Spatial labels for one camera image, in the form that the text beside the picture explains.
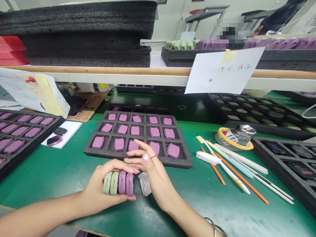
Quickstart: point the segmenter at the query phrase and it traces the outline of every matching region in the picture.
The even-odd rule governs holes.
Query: paper sign
[[[259,47],[197,54],[185,94],[240,94],[256,69],[264,49]]]

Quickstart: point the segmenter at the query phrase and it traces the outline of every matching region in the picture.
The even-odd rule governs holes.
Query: orange pencil
[[[244,179],[226,160],[224,160],[219,154],[215,153],[248,187],[259,196],[266,204],[270,204],[247,180]]]
[[[213,168],[213,170],[215,171],[215,173],[217,174],[217,176],[220,178],[221,182],[223,183],[223,185],[226,185],[225,181],[223,180],[223,178],[221,177],[220,173],[218,172],[218,170],[216,169],[215,165],[210,164]]]

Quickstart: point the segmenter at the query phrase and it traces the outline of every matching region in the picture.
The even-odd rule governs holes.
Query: person
[[[99,213],[127,200],[136,201],[135,196],[103,194],[105,174],[120,170],[134,174],[138,174],[140,170],[147,172],[157,204],[189,237],[215,236],[213,225],[190,207],[174,189],[163,164],[153,149],[137,139],[135,142],[143,150],[130,151],[127,155],[142,156],[142,158],[125,158],[125,163],[117,159],[108,161],[95,169],[83,191],[33,203],[1,217],[1,236],[47,236],[55,228],[71,220]],[[216,236],[223,235],[220,231],[216,231]]]

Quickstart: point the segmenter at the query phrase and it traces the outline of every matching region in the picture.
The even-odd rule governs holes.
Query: purple watch case
[[[175,138],[174,131],[170,128],[165,128],[164,134],[165,134],[165,138],[170,138],[170,139]]]
[[[45,118],[45,119],[40,123],[40,125],[48,125],[48,124],[50,124],[52,121],[54,121],[53,118]]]
[[[136,116],[133,116],[133,122],[142,122],[142,120],[138,115],[136,115]]]
[[[120,171],[118,174],[118,190],[119,194],[126,193],[126,171]]]
[[[22,133],[24,133],[29,128],[30,127],[19,127],[17,130],[15,130],[13,133],[11,133],[11,135],[12,136],[20,136]]]
[[[3,115],[0,116],[0,119],[6,119],[8,118],[9,116],[11,116],[13,113],[5,113]]]
[[[37,134],[39,134],[39,132],[41,131],[41,128],[32,128],[30,131],[28,131],[24,136],[28,137],[28,138],[33,138],[35,137]]]
[[[124,150],[124,138],[116,138],[114,142],[114,149],[116,151]]]
[[[0,149],[4,148],[7,144],[13,141],[13,138],[3,139],[0,141]]]
[[[127,121],[127,115],[120,115],[118,120],[126,122]]]
[[[115,120],[116,119],[116,114],[109,114],[108,120]]]
[[[157,127],[150,128],[150,135],[152,137],[160,137],[159,128],[157,128]]]
[[[4,129],[1,130],[1,133],[9,133],[11,132],[13,129],[15,129],[16,127],[18,127],[18,124],[10,124],[8,127],[5,127]]]
[[[149,117],[149,122],[154,123],[154,124],[158,124],[158,119],[157,119],[157,117]]]
[[[170,143],[167,148],[167,154],[168,156],[177,159],[180,154],[180,147]]]
[[[11,143],[9,146],[7,146],[3,153],[15,153],[17,150],[19,150],[23,145],[25,144],[25,141],[16,140],[13,143]]]
[[[128,151],[138,150],[139,146],[136,144],[135,141],[130,140],[128,143]]]
[[[19,118],[17,121],[18,122],[26,122],[32,117],[32,115],[23,115],[21,118]]]
[[[132,126],[131,127],[131,135],[139,136],[139,134],[140,134],[139,126]]]
[[[172,120],[171,118],[164,118],[163,123],[166,125],[172,125]]]
[[[126,195],[132,197],[134,195],[133,174],[126,173]]]
[[[106,125],[103,126],[103,128],[101,129],[102,132],[111,132],[113,128],[112,124],[107,123]]]
[[[104,137],[96,137],[92,143],[92,148],[100,149],[103,147]]]
[[[29,123],[32,123],[32,124],[38,123],[39,121],[41,121],[42,118],[43,118],[42,116],[36,116],[31,121],[29,121]]]
[[[127,129],[128,129],[128,126],[126,125],[121,125],[118,129],[118,133],[120,134],[126,134],[127,133]]]
[[[159,144],[159,143],[156,143],[156,142],[150,142],[149,145],[150,145],[151,148],[154,150],[154,152],[156,153],[156,155],[159,155],[160,144]]]

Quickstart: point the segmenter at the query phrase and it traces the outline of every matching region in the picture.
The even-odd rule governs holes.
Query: black foam tray
[[[108,120],[109,114],[116,114],[116,120]],[[119,116],[121,114],[127,115],[127,121],[119,121]],[[138,115],[142,122],[133,122],[132,117]],[[158,124],[149,123],[149,117],[155,116],[158,119]],[[171,118],[172,125],[163,124],[163,118]],[[110,123],[113,125],[111,132],[102,132],[102,127]],[[128,130],[126,134],[118,134],[118,129],[120,125],[128,125]],[[140,135],[134,136],[130,134],[131,126],[139,126]],[[159,128],[160,137],[151,137],[149,129],[151,127]],[[175,139],[168,139],[164,137],[164,129],[171,128],[174,131]],[[104,137],[104,144],[101,149],[92,148],[92,143],[95,137]],[[124,138],[125,146],[123,151],[114,150],[114,141],[116,138]],[[191,168],[193,167],[193,161],[188,151],[187,145],[185,144],[184,138],[182,136],[181,130],[179,129],[178,123],[174,116],[168,115],[158,115],[158,114],[143,114],[143,113],[132,113],[132,112],[121,112],[121,111],[109,111],[106,110],[99,124],[97,125],[95,131],[90,137],[86,147],[84,148],[84,153],[87,155],[100,156],[106,158],[117,158],[123,160],[126,158],[126,152],[128,149],[128,143],[133,139],[141,140],[147,144],[151,141],[160,144],[160,153],[158,155],[159,160],[166,166],[179,167],[179,168]],[[167,147],[172,143],[180,147],[180,155],[177,159],[171,158],[167,155]]]
[[[286,150],[287,155],[276,155],[265,145],[264,141],[276,142],[280,147]],[[303,162],[313,172],[316,173],[310,164],[316,165],[316,153],[311,148],[316,148],[316,144],[306,142],[295,142],[289,140],[254,137],[254,153],[265,163],[265,165],[281,180],[281,182],[294,194],[294,196],[305,206],[305,208],[316,218],[316,181],[304,180],[298,176],[286,161]],[[292,152],[286,145],[299,145],[306,149],[313,159],[303,159]]]
[[[12,130],[8,134],[0,133],[0,140],[7,139],[7,138],[13,138],[13,141],[16,140],[24,140],[26,143],[23,147],[21,147],[18,151],[12,154],[3,153],[3,150],[9,146],[11,143],[7,144],[5,147],[0,149],[0,159],[6,159],[4,163],[0,165],[0,182],[8,175],[10,174],[29,154],[31,154],[39,145],[41,142],[43,142],[51,133],[53,133],[60,125],[63,124],[65,121],[60,116],[55,116],[51,114],[44,114],[44,113],[34,113],[34,112],[24,112],[24,111],[13,111],[13,110],[0,110],[1,114],[4,113],[13,113],[10,117],[7,119],[0,119],[0,122],[6,122],[8,123],[7,126],[10,124],[18,124],[19,126]],[[17,122],[17,120],[22,117],[23,115],[32,115],[32,117],[27,120],[26,122]],[[54,118],[54,121],[51,122],[49,125],[40,125],[39,121],[36,124],[28,123],[31,119],[33,119],[36,116],[42,116],[44,120],[45,118]],[[15,130],[17,130],[21,126],[27,126],[30,127],[27,131],[25,131],[21,136],[12,136],[11,133]],[[26,138],[24,135],[32,128],[34,127],[40,127],[42,128],[41,132],[37,134],[33,138]]]
[[[208,93],[205,95],[203,101],[217,115],[217,122],[224,126],[236,127],[240,124],[248,124],[255,128],[257,132],[294,140],[306,140],[316,136],[316,133],[306,129],[306,127],[315,129],[315,124],[269,99],[244,95]],[[222,107],[229,108],[230,111],[223,110]],[[279,113],[283,117],[273,117],[269,114],[271,112]],[[272,121],[277,126],[266,124],[267,120]],[[291,123],[301,130],[283,127],[284,123]]]

